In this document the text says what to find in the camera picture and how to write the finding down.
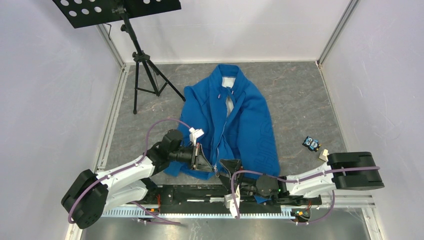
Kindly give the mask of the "blue zip-up jacket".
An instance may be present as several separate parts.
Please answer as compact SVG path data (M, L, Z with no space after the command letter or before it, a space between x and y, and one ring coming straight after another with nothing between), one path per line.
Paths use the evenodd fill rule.
M183 90L185 102L179 131L188 143L189 127L203 130L198 139L212 172L191 170L186 163L172 161L167 175L186 174L208 180L223 167L220 160L237 159L244 169L278 176L280 165L273 121L265 97L232 64L219 64L212 73Z

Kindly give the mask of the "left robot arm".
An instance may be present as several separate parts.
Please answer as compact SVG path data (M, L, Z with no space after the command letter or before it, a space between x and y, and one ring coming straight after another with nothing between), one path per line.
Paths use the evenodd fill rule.
M191 170L212 173L214 168L198 142L203 135L202 129L191 127L189 145L183 146L182 132L171 129L133 161L99 173L82 171L61 200L69 222L86 229L115 207L140 200L153 203L157 190L150 178L164 171L172 161L186 164Z

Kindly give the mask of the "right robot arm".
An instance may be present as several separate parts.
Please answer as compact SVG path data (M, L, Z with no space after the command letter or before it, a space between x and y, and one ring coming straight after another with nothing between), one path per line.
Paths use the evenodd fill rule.
M331 153L319 167L279 177L244 170L239 159L222 159L220 164L229 175L228 197L236 200L255 198L299 206L333 190L371 191L385 186L368 151Z

